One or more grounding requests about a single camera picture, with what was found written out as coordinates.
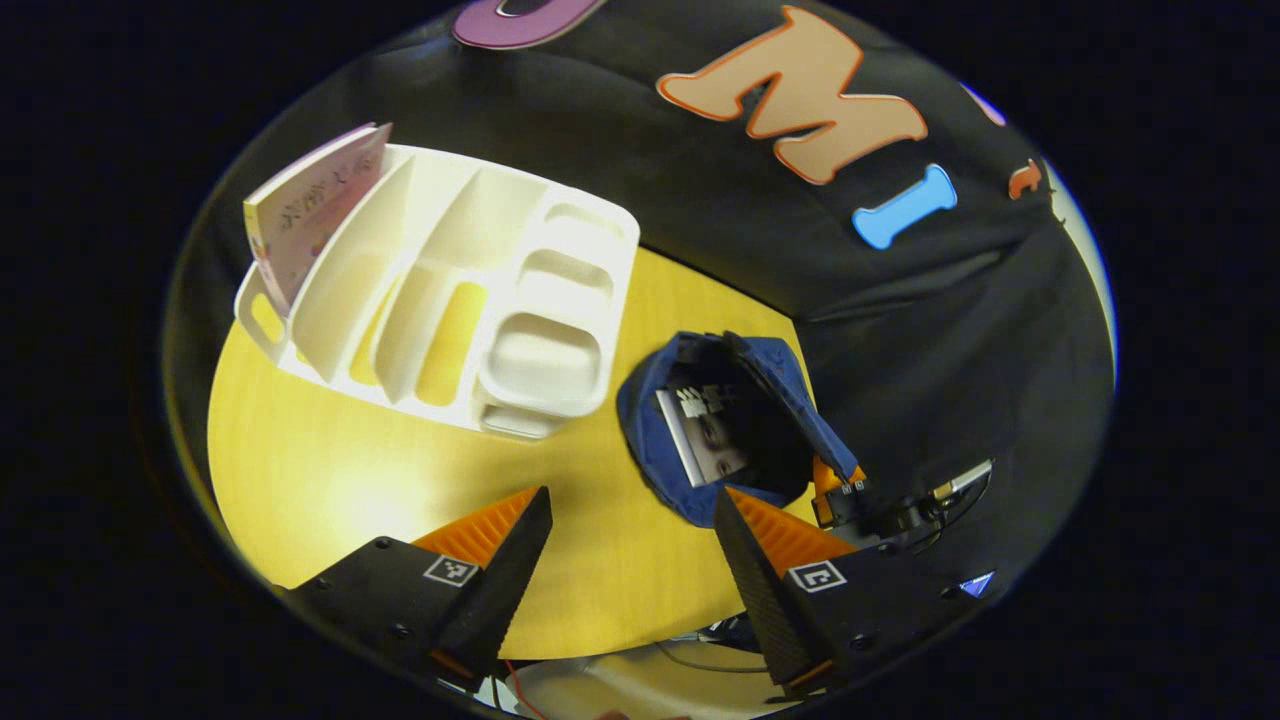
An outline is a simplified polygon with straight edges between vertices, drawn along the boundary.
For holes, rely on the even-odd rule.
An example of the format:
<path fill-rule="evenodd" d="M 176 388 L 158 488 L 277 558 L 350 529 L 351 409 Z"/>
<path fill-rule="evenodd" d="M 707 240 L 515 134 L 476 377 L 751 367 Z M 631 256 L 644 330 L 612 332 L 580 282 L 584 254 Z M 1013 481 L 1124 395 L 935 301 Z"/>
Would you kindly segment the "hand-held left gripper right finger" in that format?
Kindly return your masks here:
<path fill-rule="evenodd" d="M 736 489 L 719 489 L 714 532 L 786 694 L 855 685 L 969 619 L 969 594 L 906 550 L 858 550 Z"/>

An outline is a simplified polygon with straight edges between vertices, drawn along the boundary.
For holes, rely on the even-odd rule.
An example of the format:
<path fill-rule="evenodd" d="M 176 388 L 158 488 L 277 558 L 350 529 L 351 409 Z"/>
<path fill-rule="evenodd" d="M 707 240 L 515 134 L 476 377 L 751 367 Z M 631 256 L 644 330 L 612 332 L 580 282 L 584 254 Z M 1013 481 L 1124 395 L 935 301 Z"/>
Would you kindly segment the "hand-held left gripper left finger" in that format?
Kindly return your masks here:
<path fill-rule="evenodd" d="M 500 648 L 553 528 L 530 486 L 412 542 L 378 536 L 274 593 L 342 644 L 417 682 L 479 683 Z"/>

